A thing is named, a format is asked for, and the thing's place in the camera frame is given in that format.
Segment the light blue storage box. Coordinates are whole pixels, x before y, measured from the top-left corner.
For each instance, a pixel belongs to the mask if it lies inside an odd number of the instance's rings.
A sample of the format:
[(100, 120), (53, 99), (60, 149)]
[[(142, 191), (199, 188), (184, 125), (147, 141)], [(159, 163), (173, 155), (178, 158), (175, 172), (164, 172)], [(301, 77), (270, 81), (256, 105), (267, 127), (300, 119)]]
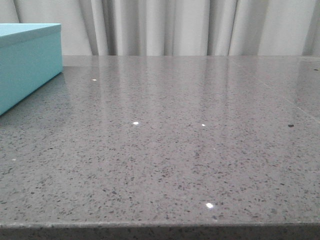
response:
[(63, 71), (60, 23), (0, 25), (0, 112)]

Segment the grey pleated curtain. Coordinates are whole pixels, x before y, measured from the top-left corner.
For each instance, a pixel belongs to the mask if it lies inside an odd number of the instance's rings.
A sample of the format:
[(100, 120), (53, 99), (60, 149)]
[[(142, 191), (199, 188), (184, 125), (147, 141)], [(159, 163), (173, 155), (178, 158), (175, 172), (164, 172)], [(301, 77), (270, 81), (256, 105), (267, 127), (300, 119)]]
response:
[(60, 23), (71, 56), (318, 56), (317, 0), (3, 0), (2, 23)]

